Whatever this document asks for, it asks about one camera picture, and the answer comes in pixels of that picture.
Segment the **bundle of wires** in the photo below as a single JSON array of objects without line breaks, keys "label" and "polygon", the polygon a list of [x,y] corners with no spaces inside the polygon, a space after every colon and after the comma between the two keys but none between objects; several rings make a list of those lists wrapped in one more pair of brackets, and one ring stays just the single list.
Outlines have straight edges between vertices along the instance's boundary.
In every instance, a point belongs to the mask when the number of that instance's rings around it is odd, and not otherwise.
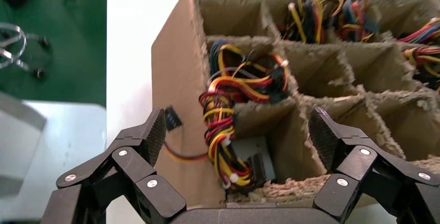
[{"label": "bundle of wires", "polygon": [[399,41],[412,44],[439,44],[440,18],[433,18],[418,31],[402,37]]},{"label": "bundle of wires", "polygon": [[417,68],[413,78],[440,92],[440,47],[407,49],[403,51],[403,55]]},{"label": "bundle of wires", "polygon": [[283,39],[308,44],[325,43],[325,30],[341,11],[343,0],[297,0],[290,3],[285,25],[280,28]]},{"label": "bundle of wires", "polygon": [[345,0],[335,21],[342,40],[366,43],[378,31],[378,23],[367,17],[367,7],[366,0]]},{"label": "bundle of wires", "polygon": [[208,89],[199,97],[208,127],[204,135],[208,152],[181,156],[166,146],[173,157],[183,161],[208,157],[223,187],[239,192],[260,187],[265,178],[254,176],[252,165],[237,157],[231,146],[235,138],[234,104],[276,103],[287,97],[287,63],[275,53],[254,51],[246,57],[225,41],[217,41],[211,48],[211,78]]}]

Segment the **green floor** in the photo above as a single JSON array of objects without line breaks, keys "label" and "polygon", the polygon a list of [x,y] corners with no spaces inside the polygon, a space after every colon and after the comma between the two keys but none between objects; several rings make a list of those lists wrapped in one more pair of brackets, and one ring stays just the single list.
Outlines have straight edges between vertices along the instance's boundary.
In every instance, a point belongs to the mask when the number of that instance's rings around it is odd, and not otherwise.
[{"label": "green floor", "polygon": [[46,68],[38,81],[14,65],[0,69],[0,90],[20,99],[96,103],[105,106],[106,0],[30,0],[12,10],[0,0],[0,22],[47,36],[51,50],[35,42],[26,60]]}]

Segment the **white table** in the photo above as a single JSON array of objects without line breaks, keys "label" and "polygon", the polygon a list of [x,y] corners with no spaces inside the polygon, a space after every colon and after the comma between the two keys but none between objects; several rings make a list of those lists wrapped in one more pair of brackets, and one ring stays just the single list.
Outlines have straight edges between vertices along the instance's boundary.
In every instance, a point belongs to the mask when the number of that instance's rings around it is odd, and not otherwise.
[{"label": "white table", "polygon": [[[107,0],[107,144],[152,109],[150,47],[177,1]],[[118,198],[107,208],[107,223],[143,222]]]},{"label": "white table", "polygon": [[46,117],[46,125],[19,195],[0,200],[0,221],[40,219],[50,194],[57,189],[57,178],[105,149],[103,107],[41,101],[24,104]]}]

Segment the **white surface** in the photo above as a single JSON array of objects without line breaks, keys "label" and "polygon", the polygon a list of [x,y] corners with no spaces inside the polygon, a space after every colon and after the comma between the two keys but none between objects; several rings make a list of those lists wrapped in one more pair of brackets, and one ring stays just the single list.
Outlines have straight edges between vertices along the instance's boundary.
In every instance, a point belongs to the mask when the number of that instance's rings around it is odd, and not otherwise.
[{"label": "white surface", "polygon": [[91,104],[25,101],[47,122],[17,197],[0,200],[0,220],[39,219],[64,172],[105,149],[106,112]]},{"label": "white surface", "polygon": [[0,133],[0,176],[24,180],[41,130],[0,110]]},{"label": "white surface", "polygon": [[[150,48],[177,1],[107,0],[107,145],[152,109]],[[107,223],[143,222],[121,197],[107,208]]]}]

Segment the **robotic hand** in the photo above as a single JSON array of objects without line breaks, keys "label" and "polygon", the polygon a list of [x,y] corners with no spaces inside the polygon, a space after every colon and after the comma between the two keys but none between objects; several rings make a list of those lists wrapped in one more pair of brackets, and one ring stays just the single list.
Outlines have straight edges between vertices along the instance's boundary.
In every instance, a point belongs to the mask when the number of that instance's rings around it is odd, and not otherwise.
[{"label": "robotic hand", "polygon": [[336,224],[347,220],[362,193],[397,223],[440,223],[436,175],[386,153],[360,129],[335,123],[321,108],[311,113],[309,131],[333,173],[313,208],[187,211],[185,199],[153,168],[166,134],[164,111],[155,109],[143,125],[122,130],[105,152],[58,178],[42,224],[105,223],[105,209],[121,195],[150,224]]}]

